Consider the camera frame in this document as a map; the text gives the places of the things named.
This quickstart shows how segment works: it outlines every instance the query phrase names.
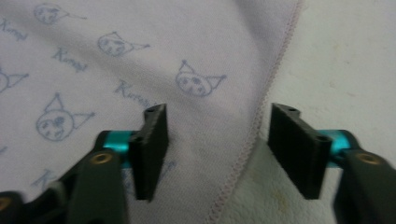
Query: black clamp arm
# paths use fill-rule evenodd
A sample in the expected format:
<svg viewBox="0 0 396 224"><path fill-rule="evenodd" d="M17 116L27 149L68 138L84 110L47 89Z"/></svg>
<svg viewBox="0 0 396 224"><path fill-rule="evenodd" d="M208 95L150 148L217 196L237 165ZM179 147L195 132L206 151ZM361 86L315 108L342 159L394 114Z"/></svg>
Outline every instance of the black clamp arm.
<svg viewBox="0 0 396 224"><path fill-rule="evenodd" d="M318 199L326 167L344 170L333 209L338 223L396 223L396 171L345 130L316 131L301 112L273 104L268 146L306 199Z"/></svg>
<svg viewBox="0 0 396 224"><path fill-rule="evenodd" d="M132 166L136 199L151 201L168 148L166 105L147 109L144 119L138 132L101 132L93 150L35 200L0 192L0 223L128 223L120 169Z"/></svg>

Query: white fabric background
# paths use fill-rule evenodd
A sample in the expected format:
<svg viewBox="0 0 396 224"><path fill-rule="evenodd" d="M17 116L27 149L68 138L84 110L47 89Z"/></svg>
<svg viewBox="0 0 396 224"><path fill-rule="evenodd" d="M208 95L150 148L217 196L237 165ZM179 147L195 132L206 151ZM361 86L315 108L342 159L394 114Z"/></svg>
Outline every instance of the white fabric background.
<svg viewBox="0 0 396 224"><path fill-rule="evenodd" d="M396 2L305 0L269 92L317 129L347 129L361 146L396 166ZM328 169L319 201L306 201L262 142L220 223L334 223L340 171Z"/></svg>
<svg viewBox="0 0 396 224"><path fill-rule="evenodd" d="M8 85L0 93L0 190L32 200L92 148L99 132L138 130L148 105L167 103L172 170L153 203L129 199L131 220L215 221L207 217L215 216L212 205L256 136L257 109L297 2L59 0L52 6L59 20L48 22L35 14L43 1L1 1L0 22L7 25L0 30L0 65ZM108 55L102 38L127 49ZM183 92L180 74L199 77L205 94ZM121 83L131 88L120 91ZM69 117L48 123L72 132L49 141L41 116L66 111Z"/></svg>

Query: cloth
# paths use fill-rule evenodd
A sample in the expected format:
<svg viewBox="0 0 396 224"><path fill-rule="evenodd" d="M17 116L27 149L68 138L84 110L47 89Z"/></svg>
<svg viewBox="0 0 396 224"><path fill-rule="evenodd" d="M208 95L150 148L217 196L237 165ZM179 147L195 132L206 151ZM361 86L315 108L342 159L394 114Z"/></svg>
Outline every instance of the cloth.
<svg viewBox="0 0 396 224"><path fill-rule="evenodd" d="M0 190L33 200L102 130L167 104L170 146L133 223L213 223L261 124L297 0L0 2Z"/></svg>

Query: cartoon cat drawing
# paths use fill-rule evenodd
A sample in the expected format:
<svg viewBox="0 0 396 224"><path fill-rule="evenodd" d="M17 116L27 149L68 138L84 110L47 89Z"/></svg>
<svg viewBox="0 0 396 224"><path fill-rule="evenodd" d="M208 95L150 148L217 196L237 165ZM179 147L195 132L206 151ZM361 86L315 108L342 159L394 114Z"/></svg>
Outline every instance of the cartoon cat drawing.
<svg viewBox="0 0 396 224"><path fill-rule="evenodd" d="M205 97L216 89L227 76L204 77L195 73L194 69L183 60L176 76L176 83L182 91L192 96Z"/></svg>
<svg viewBox="0 0 396 224"><path fill-rule="evenodd" d="M139 45L139 44L129 43L123 40L117 34L117 32L113 32L101 36L98 39L98 47L103 53L107 55L113 57L120 57L132 50L148 48L149 45Z"/></svg>
<svg viewBox="0 0 396 224"><path fill-rule="evenodd" d="M78 129L93 116L94 113L72 114L65 110L60 94L56 93L35 126L45 139L57 142L64 140L73 130Z"/></svg>
<svg viewBox="0 0 396 224"><path fill-rule="evenodd" d="M5 91L7 88L11 88L19 83L24 78L29 77L29 74L24 75L6 75L0 68L0 93Z"/></svg>
<svg viewBox="0 0 396 224"><path fill-rule="evenodd" d="M85 17L80 17L77 15L70 14L65 10L63 10L58 5L52 3L43 3L41 5L36 6L34 10L34 14L36 19L47 25L52 25L53 23L65 17L78 18L83 20L87 19Z"/></svg>

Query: clip jaw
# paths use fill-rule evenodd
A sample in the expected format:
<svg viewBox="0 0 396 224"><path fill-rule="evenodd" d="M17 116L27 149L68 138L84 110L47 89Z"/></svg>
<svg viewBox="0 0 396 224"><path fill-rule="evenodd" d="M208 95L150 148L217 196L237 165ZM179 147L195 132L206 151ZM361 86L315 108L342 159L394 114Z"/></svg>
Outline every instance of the clip jaw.
<svg viewBox="0 0 396 224"><path fill-rule="evenodd" d="M151 201L168 148L166 105L144 112L140 131L103 131L90 153L35 200L0 192L0 223L127 223L122 167L133 167L135 197Z"/></svg>

